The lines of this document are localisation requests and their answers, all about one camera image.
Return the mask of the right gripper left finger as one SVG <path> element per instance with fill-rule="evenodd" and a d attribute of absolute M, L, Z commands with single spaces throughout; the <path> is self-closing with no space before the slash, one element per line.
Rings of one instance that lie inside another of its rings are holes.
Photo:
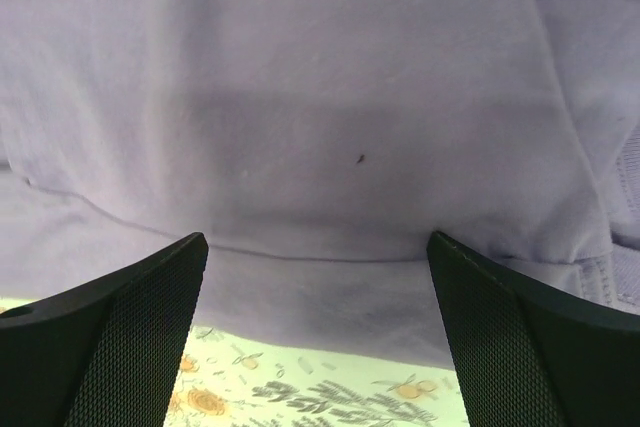
<path fill-rule="evenodd" d="M 1 315 L 4 426 L 161 426 L 207 262 L 193 233 Z"/>

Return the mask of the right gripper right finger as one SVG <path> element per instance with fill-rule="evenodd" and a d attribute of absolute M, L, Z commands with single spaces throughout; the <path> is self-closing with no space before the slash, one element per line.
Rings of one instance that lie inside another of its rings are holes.
<path fill-rule="evenodd" d="M 502 266 L 442 232 L 427 256 L 475 427 L 636 427 L 639 318 Z"/>

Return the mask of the purple t shirt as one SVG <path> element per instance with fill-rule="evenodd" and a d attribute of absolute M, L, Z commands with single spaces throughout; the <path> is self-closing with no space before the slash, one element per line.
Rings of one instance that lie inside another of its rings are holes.
<path fill-rule="evenodd" d="M 1 0 L 1 291 L 192 232 L 197 318 L 451 362 L 440 230 L 639 310 L 639 0 Z"/>

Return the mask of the floral table mat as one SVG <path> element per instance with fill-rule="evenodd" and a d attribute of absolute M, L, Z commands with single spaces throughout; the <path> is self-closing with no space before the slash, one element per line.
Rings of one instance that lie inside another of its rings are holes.
<path fill-rule="evenodd" d="M 161 426 L 465 426 L 454 372 L 190 326 Z"/>

